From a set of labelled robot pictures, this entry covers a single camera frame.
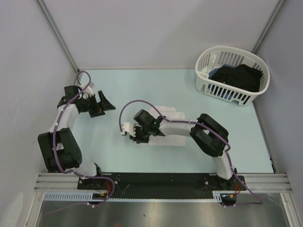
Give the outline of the white long sleeve shirt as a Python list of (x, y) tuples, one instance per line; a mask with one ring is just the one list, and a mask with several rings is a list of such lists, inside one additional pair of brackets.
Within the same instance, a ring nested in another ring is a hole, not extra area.
[[(155, 106), (162, 115), (167, 118), (174, 119), (185, 119), (185, 114), (183, 112), (178, 112), (175, 107), (168, 106)], [(170, 136), (150, 136), (148, 143), (140, 143), (139, 146), (171, 146), (171, 147), (184, 147), (186, 145), (186, 139), (184, 136), (170, 135)]]

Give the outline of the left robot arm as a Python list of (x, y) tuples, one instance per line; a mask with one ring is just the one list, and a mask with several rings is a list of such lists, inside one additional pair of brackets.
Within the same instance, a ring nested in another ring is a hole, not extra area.
[(94, 162), (83, 160), (72, 128), (80, 113), (88, 113), (94, 118), (115, 110), (115, 106), (101, 90), (95, 94), (90, 87), (67, 86), (64, 91), (53, 125), (37, 138), (46, 169), (51, 173), (74, 173), (88, 179), (94, 189), (99, 189), (105, 183), (101, 168)]

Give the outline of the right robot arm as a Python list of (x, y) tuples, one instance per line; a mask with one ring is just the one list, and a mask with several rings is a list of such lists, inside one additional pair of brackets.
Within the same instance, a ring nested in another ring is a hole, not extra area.
[(216, 167), (219, 186), (229, 190), (235, 185), (235, 168), (228, 151), (231, 146), (228, 141), (228, 131), (207, 114), (201, 114), (196, 121), (168, 118), (164, 115), (153, 117), (148, 111), (140, 110), (135, 116), (136, 124), (124, 123), (123, 134), (129, 134), (130, 139), (137, 144), (148, 143), (151, 136), (185, 136), (190, 137), (198, 147), (212, 157)]

